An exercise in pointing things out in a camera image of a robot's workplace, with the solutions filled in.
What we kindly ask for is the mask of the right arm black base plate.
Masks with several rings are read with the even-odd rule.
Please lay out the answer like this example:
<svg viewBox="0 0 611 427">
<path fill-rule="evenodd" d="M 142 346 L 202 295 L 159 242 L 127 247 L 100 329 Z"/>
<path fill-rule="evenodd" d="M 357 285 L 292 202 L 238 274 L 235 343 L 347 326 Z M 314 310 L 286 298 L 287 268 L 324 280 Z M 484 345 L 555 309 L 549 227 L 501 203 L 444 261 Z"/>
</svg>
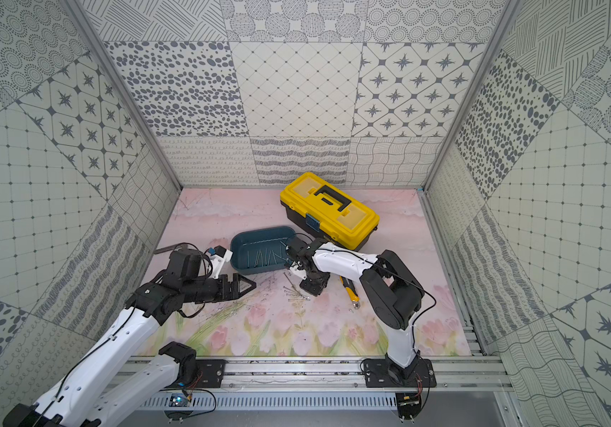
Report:
<svg viewBox="0 0 611 427">
<path fill-rule="evenodd" d="M 429 359 L 419 356 L 416 356 L 406 368 L 397 365 L 389 358 L 364 359 L 360 366 L 367 388 L 437 386 L 433 364 Z"/>
</svg>

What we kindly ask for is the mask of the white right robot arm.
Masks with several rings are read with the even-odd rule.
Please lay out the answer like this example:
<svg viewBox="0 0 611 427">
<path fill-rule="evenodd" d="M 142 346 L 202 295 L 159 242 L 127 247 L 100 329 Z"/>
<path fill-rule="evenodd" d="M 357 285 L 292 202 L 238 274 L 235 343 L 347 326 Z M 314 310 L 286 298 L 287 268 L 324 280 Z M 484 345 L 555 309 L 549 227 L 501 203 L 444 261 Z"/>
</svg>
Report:
<svg viewBox="0 0 611 427">
<path fill-rule="evenodd" d="M 388 338 L 389 375 L 400 382 L 414 373 L 420 361 L 414 326 L 423 313 L 426 291 L 395 252 L 362 254 L 323 238 L 310 243 L 291 238 L 286 255 L 289 270 L 301 279 L 299 287 L 309 295 L 320 295 L 332 275 L 364 291 Z"/>
</svg>

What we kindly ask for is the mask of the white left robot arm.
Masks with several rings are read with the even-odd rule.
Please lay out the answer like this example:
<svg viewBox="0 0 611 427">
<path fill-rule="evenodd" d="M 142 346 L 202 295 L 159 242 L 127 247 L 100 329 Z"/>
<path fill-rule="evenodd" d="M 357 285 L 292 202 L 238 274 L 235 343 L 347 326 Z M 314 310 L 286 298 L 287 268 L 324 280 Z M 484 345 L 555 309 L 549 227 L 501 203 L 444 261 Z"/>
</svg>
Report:
<svg viewBox="0 0 611 427">
<path fill-rule="evenodd" d="M 109 390 L 130 357 L 173 315 L 188 318 L 184 304 L 205 307 L 241 299 L 255 281 L 222 272 L 232 252 L 224 247 L 200 251 L 182 243 L 168 247 L 168 266 L 139 286 L 97 344 L 49 391 L 31 405 L 17 404 L 6 426 L 115 426 L 152 395 L 179 389 L 191 398 L 199 385 L 219 385 L 225 361 L 200 362 L 190 346 L 171 342 L 139 373 Z"/>
</svg>

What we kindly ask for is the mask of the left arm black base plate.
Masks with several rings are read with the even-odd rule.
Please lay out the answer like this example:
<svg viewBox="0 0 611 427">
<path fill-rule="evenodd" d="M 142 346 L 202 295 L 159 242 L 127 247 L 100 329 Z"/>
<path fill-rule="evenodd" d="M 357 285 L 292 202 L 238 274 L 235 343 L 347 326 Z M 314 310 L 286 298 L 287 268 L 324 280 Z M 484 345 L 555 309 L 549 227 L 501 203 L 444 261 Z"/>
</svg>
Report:
<svg viewBox="0 0 611 427">
<path fill-rule="evenodd" d="M 225 359 L 188 359 L 179 365 L 178 377 L 173 386 L 186 389 L 222 386 L 225 376 Z"/>
</svg>

